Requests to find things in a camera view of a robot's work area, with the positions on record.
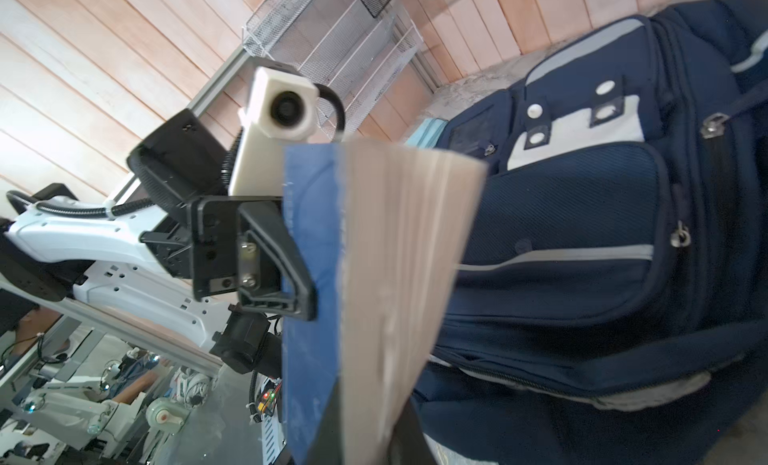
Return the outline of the navy blue student backpack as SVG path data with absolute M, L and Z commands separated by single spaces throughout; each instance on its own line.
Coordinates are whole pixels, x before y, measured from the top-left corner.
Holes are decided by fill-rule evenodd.
M 767 388 L 767 0 L 616 20 L 451 119 L 488 177 L 412 400 L 497 464 L 697 464 Z

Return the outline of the blue book yellow label front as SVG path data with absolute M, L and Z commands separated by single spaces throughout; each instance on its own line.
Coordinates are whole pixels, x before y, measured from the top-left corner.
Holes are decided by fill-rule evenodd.
M 385 460 L 435 345 L 487 167 L 357 139 L 287 147 L 284 217 L 317 289 L 283 322 L 285 436 L 305 464 L 340 381 L 342 464 Z

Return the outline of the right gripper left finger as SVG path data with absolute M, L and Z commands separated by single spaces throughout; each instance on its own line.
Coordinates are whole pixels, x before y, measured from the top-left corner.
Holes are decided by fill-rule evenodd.
M 334 383 L 331 390 L 305 464 L 342 464 L 342 417 L 339 380 Z

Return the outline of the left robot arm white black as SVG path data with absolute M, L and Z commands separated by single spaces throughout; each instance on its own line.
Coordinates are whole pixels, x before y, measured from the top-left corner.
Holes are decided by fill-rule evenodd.
M 1 223 L 1 275 L 38 302 L 114 308 L 232 370 L 277 378 L 274 316 L 310 319 L 316 290 L 282 217 L 286 141 L 257 123 L 226 150 L 190 110 L 127 162 L 146 197 L 113 207 L 54 184 Z

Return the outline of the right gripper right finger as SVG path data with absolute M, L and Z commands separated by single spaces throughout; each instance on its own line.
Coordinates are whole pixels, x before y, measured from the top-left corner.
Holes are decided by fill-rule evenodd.
M 405 403 L 393 429 L 387 449 L 386 463 L 390 465 L 437 464 L 410 400 Z

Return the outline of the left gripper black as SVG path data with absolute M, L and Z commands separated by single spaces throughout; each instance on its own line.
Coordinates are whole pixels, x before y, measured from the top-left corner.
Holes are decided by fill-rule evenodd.
M 127 163 L 166 216 L 141 243 L 197 300 L 237 292 L 245 313 L 314 320 L 317 289 L 277 205 L 227 195 L 233 162 L 189 109 L 143 139 Z

